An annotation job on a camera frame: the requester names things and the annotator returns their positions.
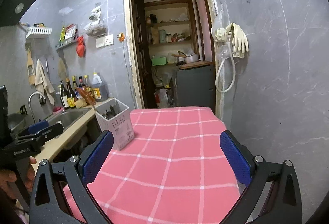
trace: white hose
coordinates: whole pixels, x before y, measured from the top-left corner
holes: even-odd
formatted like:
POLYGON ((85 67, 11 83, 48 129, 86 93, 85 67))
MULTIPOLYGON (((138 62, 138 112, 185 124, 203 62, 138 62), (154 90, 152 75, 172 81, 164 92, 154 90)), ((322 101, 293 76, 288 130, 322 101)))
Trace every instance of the white hose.
POLYGON ((222 70, 222 67, 223 67, 224 62, 225 62, 225 59, 223 59, 220 66, 219 66, 219 68, 218 68, 218 72, 217 72, 217 75, 216 75, 216 81, 215 81, 216 89, 220 93, 227 93, 233 87, 234 81, 235 81, 236 71, 235 71, 235 64, 234 64, 233 55, 232 55, 232 51, 231 51, 231 42, 229 42, 229 52, 230 52, 230 58, 231 58, 232 66, 233 66, 233 79, 232 79, 231 85, 225 90, 221 90, 221 88, 218 86, 219 79, 220 79, 219 74, 220 74, 220 71, 222 70))

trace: pot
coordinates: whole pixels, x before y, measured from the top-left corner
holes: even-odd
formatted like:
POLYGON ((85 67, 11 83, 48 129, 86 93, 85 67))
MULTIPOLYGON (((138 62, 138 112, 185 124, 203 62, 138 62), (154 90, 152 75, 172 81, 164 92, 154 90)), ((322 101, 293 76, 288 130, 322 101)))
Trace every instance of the pot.
POLYGON ((192 62, 197 62, 197 61, 199 61, 199 57, 198 57, 197 54, 193 54, 193 55, 190 55, 190 56, 186 56, 186 57, 184 58, 184 60, 185 60, 185 63, 190 64, 190 63, 192 63, 192 62))
POLYGON ((175 56, 175 57, 183 57, 184 58, 184 61, 185 63, 187 64, 190 64, 192 62, 198 62, 199 61, 199 57, 197 54, 193 54, 193 55, 190 55, 190 56, 186 56, 184 53, 180 52, 180 54, 172 54, 172 56, 175 56))

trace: pink wall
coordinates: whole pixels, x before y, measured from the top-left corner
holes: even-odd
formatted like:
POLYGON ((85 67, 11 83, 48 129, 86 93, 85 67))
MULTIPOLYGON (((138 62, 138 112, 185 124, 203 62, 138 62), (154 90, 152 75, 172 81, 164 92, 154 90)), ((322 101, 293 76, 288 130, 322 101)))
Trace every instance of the pink wall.
POLYGON ((199 10, 199 15, 200 15, 203 45, 205 50, 205 60, 212 62, 213 57, 211 54, 210 28, 208 24, 206 4, 204 0, 196 0, 196 6, 199 10))

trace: shower hose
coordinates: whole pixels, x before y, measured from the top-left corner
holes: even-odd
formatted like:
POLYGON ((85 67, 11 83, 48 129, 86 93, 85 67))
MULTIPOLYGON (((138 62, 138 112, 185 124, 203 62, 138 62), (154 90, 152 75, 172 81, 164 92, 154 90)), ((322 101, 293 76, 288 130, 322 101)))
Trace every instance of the shower hose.
POLYGON ((226 59, 223 59, 220 66, 219 66, 219 68, 218 68, 218 72, 217 72, 217 75, 216 75, 216 81, 215 81, 216 89, 220 93, 227 93, 233 87, 234 81, 235 81, 235 76, 236 76, 235 64, 234 64, 232 50, 231 50, 231 39, 229 39, 227 43, 228 43, 230 58, 231 58, 232 67, 233 67, 233 78, 232 78, 232 83, 230 84, 230 86, 227 89, 221 90, 221 86, 219 86, 219 80, 220 80, 219 75, 220 75, 220 71, 222 70, 222 67, 224 65, 224 62, 226 60, 226 59))

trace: red plastic bag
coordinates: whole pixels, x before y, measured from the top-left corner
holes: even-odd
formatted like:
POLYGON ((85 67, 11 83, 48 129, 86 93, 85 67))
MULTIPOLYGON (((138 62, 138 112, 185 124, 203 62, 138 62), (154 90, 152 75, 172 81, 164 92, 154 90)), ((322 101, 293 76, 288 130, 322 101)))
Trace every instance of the red plastic bag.
POLYGON ((85 55, 85 43, 83 41, 83 36, 78 37, 78 46, 76 51, 79 57, 83 57, 85 55))

